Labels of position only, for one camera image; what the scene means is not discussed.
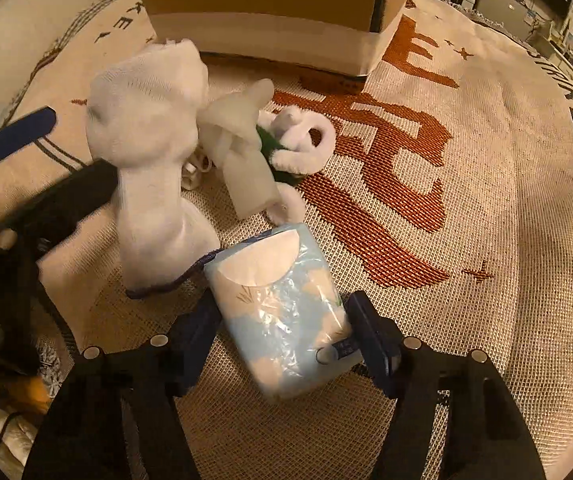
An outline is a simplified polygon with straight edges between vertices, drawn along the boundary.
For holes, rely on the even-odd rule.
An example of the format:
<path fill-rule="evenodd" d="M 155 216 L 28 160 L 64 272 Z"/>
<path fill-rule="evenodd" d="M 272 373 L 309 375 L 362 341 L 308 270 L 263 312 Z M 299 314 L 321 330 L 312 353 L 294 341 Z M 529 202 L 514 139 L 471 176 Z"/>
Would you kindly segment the white sock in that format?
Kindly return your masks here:
<path fill-rule="evenodd" d="M 189 39 L 154 44 L 91 81 L 87 142 L 118 172 L 117 236 L 131 295 L 175 283 L 220 246 L 181 186 L 207 96 L 208 70 Z"/>

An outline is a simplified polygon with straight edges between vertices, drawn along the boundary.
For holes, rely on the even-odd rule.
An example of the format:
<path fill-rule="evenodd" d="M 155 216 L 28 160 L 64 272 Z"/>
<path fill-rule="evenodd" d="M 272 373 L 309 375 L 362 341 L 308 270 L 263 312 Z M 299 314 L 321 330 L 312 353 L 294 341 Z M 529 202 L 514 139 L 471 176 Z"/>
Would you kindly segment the blue tissue pack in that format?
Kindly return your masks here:
<path fill-rule="evenodd" d="M 268 399 L 298 396 L 362 362 L 329 265 L 306 224 L 285 224 L 221 250 L 204 273 Z"/>

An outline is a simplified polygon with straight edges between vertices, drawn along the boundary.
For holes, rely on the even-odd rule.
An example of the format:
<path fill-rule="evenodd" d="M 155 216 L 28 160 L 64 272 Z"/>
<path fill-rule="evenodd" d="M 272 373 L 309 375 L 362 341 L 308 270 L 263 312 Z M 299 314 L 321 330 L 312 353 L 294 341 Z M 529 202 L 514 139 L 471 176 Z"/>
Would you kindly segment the white pipe-cleaner flower toy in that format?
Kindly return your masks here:
<path fill-rule="evenodd" d="M 280 195 L 266 209 L 266 216 L 275 226 L 303 222 L 306 205 L 296 186 L 318 174 L 333 155 L 336 131 L 332 122 L 320 113 L 290 105 L 279 113 L 261 110 L 256 129 Z"/>

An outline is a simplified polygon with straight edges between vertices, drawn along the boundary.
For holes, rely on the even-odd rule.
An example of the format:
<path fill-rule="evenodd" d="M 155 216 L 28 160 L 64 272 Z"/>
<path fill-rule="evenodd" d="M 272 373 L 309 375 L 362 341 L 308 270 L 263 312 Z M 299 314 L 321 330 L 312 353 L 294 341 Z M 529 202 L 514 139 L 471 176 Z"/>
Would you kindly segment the small white folded cloth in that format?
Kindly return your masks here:
<path fill-rule="evenodd" d="M 240 220 L 259 214 L 280 200 L 257 131 L 259 112 L 271 101 L 273 93 L 273 82 L 260 79 L 200 110 L 198 148 L 182 167 L 181 186 L 187 191 L 200 185 L 205 162 L 217 168 Z"/>

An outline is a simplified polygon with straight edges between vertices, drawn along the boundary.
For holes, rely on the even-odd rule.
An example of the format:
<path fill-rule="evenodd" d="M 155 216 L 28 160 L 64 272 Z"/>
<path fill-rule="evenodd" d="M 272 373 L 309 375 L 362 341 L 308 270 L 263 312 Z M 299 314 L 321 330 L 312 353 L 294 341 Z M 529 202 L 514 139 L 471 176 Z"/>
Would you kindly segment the cream woven lettered blanket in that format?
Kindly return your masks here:
<path fill-rule="evenodd" d="M 90 81 L 154 38 L 140 0 L 114 0 L 40 70 L 16 116 L 50 105 L 44 148 L 0 162 L 0 221 L 90 162 Z M 439 0 L 410 0 L 356 96 L 297 78 L 209 67 L 210 95 L 274 77 L 269 110 L 333 122 L 337 145 L 302 183 L 306 223 L 342 294 L 367 292 L 404 334 L 437 351 L 485 350 L 563 479 L 573 443 L 573 86 L 543 58 Z M 110 206 L 40 262 L 78 344 L 137 347 L 193 307 L 202 286 L 130 300 Z M 195 389 L 177 401 L 202 479 L 367 479 L 395 401 L 351 371 L 271 403 L 221 330 Z"/>

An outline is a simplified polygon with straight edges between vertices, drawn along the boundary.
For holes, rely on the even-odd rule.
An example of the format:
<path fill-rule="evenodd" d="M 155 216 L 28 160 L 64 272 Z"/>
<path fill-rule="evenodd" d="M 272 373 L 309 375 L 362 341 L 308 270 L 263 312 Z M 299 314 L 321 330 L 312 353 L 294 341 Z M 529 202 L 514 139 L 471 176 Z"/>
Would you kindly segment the brown cardboard box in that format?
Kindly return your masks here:
<path fill-rule="evenodd" d="M 405 0 L 141 0 L 161 40 L 352 77 L 382 60 Z"/>

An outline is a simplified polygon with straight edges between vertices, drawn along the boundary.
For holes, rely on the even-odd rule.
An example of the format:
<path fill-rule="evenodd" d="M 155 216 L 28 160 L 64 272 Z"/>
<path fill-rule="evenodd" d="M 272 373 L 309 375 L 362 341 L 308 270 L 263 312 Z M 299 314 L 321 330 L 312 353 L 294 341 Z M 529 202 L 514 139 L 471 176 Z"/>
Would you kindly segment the grey mini fridge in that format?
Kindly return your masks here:
<path fill-rule="evenodd" d="M 502 25 L 511 35 L 524 41 L 536 21 L 533 12 L 517 0 L 476 0 L 476 10 L 487 20 Z"/>

